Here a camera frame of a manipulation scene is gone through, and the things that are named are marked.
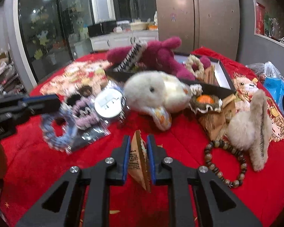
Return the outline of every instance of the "black microwave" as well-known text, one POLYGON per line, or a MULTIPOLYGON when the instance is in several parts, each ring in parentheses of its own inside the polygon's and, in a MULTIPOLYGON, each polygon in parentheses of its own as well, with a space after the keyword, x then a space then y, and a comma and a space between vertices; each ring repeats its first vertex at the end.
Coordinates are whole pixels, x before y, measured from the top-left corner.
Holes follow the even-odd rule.
POLYGON ((117 22, 115 20, 104 21, 88 26, 89 37, 96 37, 114 32, 116 26, 117 22))

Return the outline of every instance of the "orange egg yolk toy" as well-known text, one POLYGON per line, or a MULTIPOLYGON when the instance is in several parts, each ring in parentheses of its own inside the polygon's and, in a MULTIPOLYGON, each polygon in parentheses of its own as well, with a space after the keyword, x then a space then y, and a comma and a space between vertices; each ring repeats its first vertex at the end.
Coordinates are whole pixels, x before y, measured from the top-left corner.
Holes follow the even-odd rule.
POLYGON ((214 99, 212 99, 209 95, 201 95, 197 98, 197 102, 214 104, 214 99))

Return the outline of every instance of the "sticker on refrigerator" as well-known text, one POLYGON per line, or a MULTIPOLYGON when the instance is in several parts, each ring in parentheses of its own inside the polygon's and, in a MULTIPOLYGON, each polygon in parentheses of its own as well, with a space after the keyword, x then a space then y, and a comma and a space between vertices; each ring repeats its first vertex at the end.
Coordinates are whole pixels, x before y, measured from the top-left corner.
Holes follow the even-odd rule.
POLYGON ((171 20, 172 20, 173 22, 176 21, 176 14, 175 14, 175 13, 172 13, 172 14, 170 15, 170 17, 171 17, 171 20))

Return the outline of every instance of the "screw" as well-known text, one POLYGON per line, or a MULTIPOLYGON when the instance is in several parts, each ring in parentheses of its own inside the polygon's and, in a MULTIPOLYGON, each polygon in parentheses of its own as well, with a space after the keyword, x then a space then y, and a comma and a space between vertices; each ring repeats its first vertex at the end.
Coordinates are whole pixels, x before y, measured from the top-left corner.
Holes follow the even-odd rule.
POLYGON ((78 167, 78 166, 72 166, 72 167, 69 169, 69 171, 70 171, 71 173, 77 173, 77 172, 79 171, 79 167, 78 167))
POLYGON ((164 162, 167 163, 167 164, 170 164, 170 163, 173 162, 173 158, 172 157, 165 157, 164 162))
POLYGON ((199 171, 202 172, 202 173, 206 173, 206 172, 208 172, 208 168, 206 166, 200 166, 199 171))
POLYGON ((114 163, 114 161, 115 161, 115 159, 112 158, 112 157, 108 157, 108 158, 105 159, 106 164, 112 164, 112 163, 114 163))

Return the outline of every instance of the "white cabinet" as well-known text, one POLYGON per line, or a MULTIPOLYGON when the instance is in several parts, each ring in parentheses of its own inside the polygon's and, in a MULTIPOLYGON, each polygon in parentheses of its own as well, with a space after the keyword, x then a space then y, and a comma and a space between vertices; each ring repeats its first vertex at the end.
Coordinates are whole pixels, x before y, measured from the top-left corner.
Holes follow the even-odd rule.
POLYGON ((133 41, 153 41, 159 40, 159 33, 158 31, 134 31, 133 32, 133 41))
POLYGON ((109 36, 99 36, 91 38, 91 45, 93 47, 93 51, 104 51, 109 50, 109 36))
POLYGON ((109 35, 109 44, 111 48, 130 46, 133 44, 133 34, 128 32, 109 35))

